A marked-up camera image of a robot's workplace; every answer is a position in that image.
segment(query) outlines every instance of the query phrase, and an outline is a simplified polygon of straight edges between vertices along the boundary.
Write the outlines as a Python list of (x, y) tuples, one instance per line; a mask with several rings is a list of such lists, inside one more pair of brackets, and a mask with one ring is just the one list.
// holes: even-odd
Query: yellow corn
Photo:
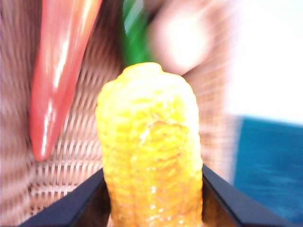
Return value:
[(140, 63), (102, 88), (96, 108), (115, 227), (200, 227), (196, 97), (178, 75)]

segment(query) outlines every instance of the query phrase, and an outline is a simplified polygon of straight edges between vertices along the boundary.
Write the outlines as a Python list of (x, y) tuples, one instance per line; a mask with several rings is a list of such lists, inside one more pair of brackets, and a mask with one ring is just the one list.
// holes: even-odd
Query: red chili pepper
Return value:
[(50, 156), (70, 110), (84, 51), (102, 0), (43, 0), (30, 106), (37, 161)]

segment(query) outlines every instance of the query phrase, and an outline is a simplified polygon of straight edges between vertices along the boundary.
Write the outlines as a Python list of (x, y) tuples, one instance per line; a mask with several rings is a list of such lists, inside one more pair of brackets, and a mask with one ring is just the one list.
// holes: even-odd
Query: wicker texture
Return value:
[[(197, 96), (204, 163), (227, 178), (230, 144), (223, 112), (229, 56), (227, 1), (204, 1), (213, 21), (209, 58), (185, 75)], [(72, 191), (102, 167), (94, 110), (104, 83), (122, 70), (118, 15), (121, 1), (103, 0), (84, 55), (76, 96), (50, 159), (36, 163), (29, 133), (31, 78), (40, 37), (41, 1), (1, 1), (0, 225), (17, 225)]]

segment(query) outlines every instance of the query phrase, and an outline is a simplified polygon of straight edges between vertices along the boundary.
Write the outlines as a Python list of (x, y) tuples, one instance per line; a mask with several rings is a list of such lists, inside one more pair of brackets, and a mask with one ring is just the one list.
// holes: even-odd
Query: blurry pink object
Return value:
[(151, 23), (151, 50), (165, 71), (182, 75), (211, 51), (212, 26), (202, 5), (200, 0), (167, 1)]

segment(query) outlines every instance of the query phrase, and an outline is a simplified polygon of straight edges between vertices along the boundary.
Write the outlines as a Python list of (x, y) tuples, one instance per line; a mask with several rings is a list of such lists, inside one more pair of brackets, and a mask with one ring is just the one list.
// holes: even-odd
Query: plastic chili pepper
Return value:
[(147, 40), (148, 19), (143, 0), (122, 4), (122, 49), (125, 66), (154, 61)]
[(44, 0), (29, 116), (37, 161), (50, 156), (75, 95), (80, 65), (102, 0)]

